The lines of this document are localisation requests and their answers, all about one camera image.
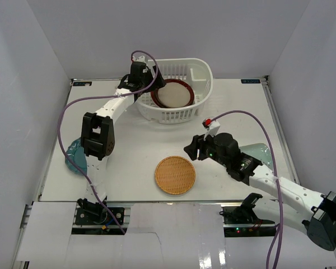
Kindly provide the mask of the brown rimmed beige round plate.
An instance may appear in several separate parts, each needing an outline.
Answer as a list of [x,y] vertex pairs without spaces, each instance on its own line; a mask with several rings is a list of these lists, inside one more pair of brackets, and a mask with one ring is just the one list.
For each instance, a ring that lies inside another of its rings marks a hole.
[[166,85],[151,92],[153,102],[160,108],[183,108],[194,104],[192,87],[179,79],[166,79]]

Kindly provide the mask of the teal scalloped round plate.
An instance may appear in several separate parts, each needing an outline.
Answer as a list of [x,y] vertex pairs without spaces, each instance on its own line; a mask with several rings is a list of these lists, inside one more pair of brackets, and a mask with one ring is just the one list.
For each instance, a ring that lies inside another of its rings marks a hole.
[[[71,159],[85,174],[87,173],[86,155],[84,153],[83,147],[81,146],[80,138],[74,140],[68,146],[66,154],[68,155],[69,159]],[[65,159],[65,164],[71,172],[83,176],[83,174],[72,163],[70,163],[68,159]]]

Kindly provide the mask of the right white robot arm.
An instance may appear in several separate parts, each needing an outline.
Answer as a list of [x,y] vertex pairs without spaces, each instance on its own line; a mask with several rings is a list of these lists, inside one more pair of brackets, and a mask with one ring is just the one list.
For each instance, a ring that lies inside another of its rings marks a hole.
[[244,199],[242,218],[253,224],[259,219],[281,222],[296,229],[326,251],[336,249],[336,193],[322,194],[284,177],[277,177],[260,160],[243,153],[229,133],[195,135],[184,147],[191,160],[211,159],[228,175],[282,202],[281,205],[252,193]]

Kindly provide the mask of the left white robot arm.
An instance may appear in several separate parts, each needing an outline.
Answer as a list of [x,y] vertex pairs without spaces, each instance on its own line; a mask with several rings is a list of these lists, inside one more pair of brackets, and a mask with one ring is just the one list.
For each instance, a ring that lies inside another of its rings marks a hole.
[[102,166],[107,163],[115,147],[115,122],[141,95],[165,85],[157,64],[150,68],[145,62],[134,61],[130,72],[120,80],[109,101],[95,112],[84,114],[80,146],[85,165],[77,165],[76,170],[87,180],[87,187],[85,197],[79,199],[78,204],[94,223],[100,224],[107,217],[104,207],[106,192],[99,173],[104,170]]

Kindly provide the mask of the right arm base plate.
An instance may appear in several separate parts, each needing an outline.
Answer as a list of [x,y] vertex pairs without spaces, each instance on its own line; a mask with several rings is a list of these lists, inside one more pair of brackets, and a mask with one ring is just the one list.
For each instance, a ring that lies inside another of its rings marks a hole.
[[225,224],[274,224],[273,221],[259,219],[252,209],[243,207],[223,207],[219,214]]

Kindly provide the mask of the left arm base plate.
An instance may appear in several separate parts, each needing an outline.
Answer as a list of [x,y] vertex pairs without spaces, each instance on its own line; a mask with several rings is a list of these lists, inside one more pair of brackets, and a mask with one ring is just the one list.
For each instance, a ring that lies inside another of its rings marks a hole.
[[[120,225],[124,223],[124,207],[109,207],[109,210],[113,213]],[[99,216],[89,213],[82,208],[78,208],[75,216],[75,225],[115,225],[115,221],[112,216],[103,210]]]

